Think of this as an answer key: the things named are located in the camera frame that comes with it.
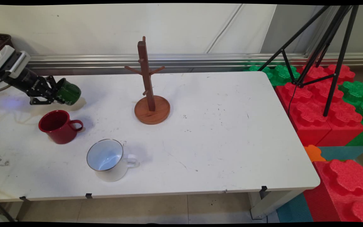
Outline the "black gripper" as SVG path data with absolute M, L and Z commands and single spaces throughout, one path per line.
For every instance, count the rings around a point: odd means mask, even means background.
M 24 68 L 17 78 L 4 76 L 4 81 L 30 97 L 30 105 L 50 105 L 55 101 L 54 94 L 59 90 L 53 76 L 38 76 Z

